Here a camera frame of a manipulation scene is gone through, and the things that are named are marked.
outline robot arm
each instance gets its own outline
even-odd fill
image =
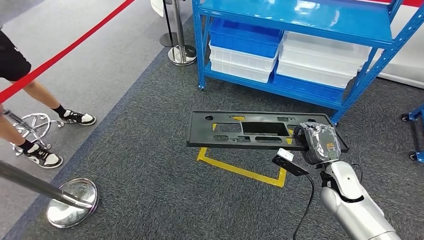
[[[340,161],[340,145],[335,129],[316,122],[299,124],[296,139],[308,145],[305,161],[316,168],[298,165],[280,149],[272,160],[295,176],[320,173],[322,204],[338,220],[353,240],[400,240],[383,211],[360,184],[352,166]]]
[[[400,240],[383,211],[359,183],[350,164],[333,162],[321,177],[321,202],[351,239]]]

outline yellow floor tape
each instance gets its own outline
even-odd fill
[[[245,120],[244,116],[234,116],[233,118],[235,120],[240,120],[240,121]],[[212,126],[213,129],[215,129],[216,126],[217,126],[217,124],[214,123],[213,126]],[[293,134],[293,131],[291,129],[289,129],[288,131],[289,131],[290,134]],[[291,144],[292,139],[287,139],[287,143]],[[275,179],[275,178],[272,178],[272,177],[269,177],[269,176],[261,175],[261,174],[258,174],[256,172],[248,171],[248,170],[245,170],[243,168],[236,167],[236,166],[233,166],[233,165],[212,159],[210,157],[207,157],[206,156],[207,150],[208,150],[207,147],[201,147],[199,154],[197,155],[196,160],[206,162],[206,163],[208,163],[212,166],[215,166],[215,167],[218,167],[218,168],[221,168],[221,169],[225,169],[227,171],[230,171],[230,172],[233,172],[233,173],[236,173],[236,174],[240,174],[240,175],[243,175],[245,177],[255,179],[255,180],[261,181],[261,182],[266,183],[266,184],[271,184],[271,185],[274,185],[274,186],[277,186],[277,187],[280,187],[280,188],[282,188],[284,186],[284,182],[286,181],[286,170],[284,170],[283,168],[280,168],[278,178]]]

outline black plastic tray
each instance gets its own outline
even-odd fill
[[[332,125],[321,113],[193,111],[188,132],[188,147],[229,149],[279,149],[306,151],[293,137],[303,122]],[[337,133],[342,153],[349,148]]]

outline black shorts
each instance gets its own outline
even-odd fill
[[[31,71],[31,63],[0,30],[0,78],[16,82]]]

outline blue metal shelf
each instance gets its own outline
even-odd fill
[[[388,6],[357,0],[205,0],[199,12],[371,47],[393,44]]]
[[[339,110],[343,107],[340,101],[331,101],[326,98],[318,98],[313,95],[301,94],[294,90],[282,89],[273,85],[271,81],[269,81],[268,83],[262,83],[258,81],[245,79],[242,77],[237,77],[237,76],[233,76],[233,75],[229,75],[229,74],[225,74],[225,73],[221,73],[217,71],[212,71],[210,62],[206,65],[206,68],[204,69],[204,74],[205,76],[208,76],[214,79],[219,79],[219,80],[223,80],[233,84],[238,84],[245,87],[262,90],[265,92],[277,94],[283,97],[288,97],[291,99],[296,99],[296,100],[311,103],[311,104],[317,104],[329,109]]]
[[[331,117],[337,123],[352,107],[378,74],[387,66],[424,22],[422,4],[400,33],[392,39],[390,23],[402,0],[389,5],[358,0],[192,0],[194,37],[197,49],[198,87],[205,88],[205,76],[270,92],[296,100],[335,109]],[[206,17],[202,27],[202,17]],[[285,90],[272,83],[260,83],[223,74],[205,66],[205,53],[211,17],[335,39],[373,47],[368,61],[356,76],[355,83],[342,102],[315,95]],[[369,69],[378,48],[384,49]]]

